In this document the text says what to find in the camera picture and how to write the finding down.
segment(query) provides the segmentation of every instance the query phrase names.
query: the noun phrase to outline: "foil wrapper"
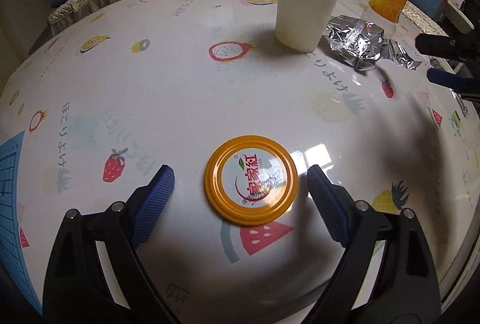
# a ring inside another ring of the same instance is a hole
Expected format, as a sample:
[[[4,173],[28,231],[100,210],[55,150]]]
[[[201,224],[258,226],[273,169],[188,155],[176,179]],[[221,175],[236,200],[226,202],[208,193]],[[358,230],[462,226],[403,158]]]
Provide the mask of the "foil wrapper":
[[[407,69],[416,69],[422,61],[412,59],[396,41],[383,37],[376,24],[350,16],[332,18],[323,35],[330,48],[356,71],[369,71],[381,59],[390,59]]]

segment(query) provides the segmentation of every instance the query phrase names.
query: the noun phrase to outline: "white paper cup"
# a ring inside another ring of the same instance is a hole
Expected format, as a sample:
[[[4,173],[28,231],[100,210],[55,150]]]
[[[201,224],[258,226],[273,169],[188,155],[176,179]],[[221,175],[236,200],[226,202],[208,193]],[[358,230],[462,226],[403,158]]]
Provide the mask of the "white paper cup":
[[[278,0],[275,36],[301,53],[318,46],[337,0]]]

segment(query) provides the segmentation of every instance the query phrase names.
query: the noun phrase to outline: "cutting mat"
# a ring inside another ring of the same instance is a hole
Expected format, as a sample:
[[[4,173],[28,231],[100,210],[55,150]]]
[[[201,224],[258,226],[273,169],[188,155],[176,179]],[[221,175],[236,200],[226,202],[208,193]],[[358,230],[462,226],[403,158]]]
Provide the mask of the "cutting mat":
[[[0,260],[25,298],[42,313],[23,259],[17,220],[17,170],[24,133],[0,146]]]

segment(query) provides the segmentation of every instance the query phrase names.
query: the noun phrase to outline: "bottle cap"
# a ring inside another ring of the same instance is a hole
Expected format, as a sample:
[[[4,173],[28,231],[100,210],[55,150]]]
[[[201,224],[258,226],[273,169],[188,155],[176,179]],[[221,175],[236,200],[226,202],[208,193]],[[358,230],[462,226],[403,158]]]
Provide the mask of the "bottle cap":
[[[205,193],[212,207],[239,225],[275,220],[298,189],[293,159],[277,142],[257,135],[233,138],[207,163]]]

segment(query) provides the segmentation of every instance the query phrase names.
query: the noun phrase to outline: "fruit pattern tablecloth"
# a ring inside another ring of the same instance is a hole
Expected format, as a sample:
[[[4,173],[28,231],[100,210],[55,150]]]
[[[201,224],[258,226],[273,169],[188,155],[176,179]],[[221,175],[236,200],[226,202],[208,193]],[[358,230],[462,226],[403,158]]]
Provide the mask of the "fruit pattern tablecloth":
[[[367,2],[339,0],[333,16],[359,17]],[[306,190],[313,164],[376,209],[414,209],[443,279],[479,197],[472,105],[464,115],[450,90],[428,82],[430,61],[404,17],[395,39],[423,64],[410,71],[380,60],[357,74],[324,40],[310,54],[276,42],[276,6],[123,0],[64,30],[12,75],[0,143],[24,132],[14,233],[40,303],[65,212],[125,201],[162,164],[174,169],[175,190],[138,255],[186,324],[280,319],[318,297],[343,251]],[[239,135],[278,142],[299,173],[293,205],[264,226],[224,222],[203,192],[208,159]]]

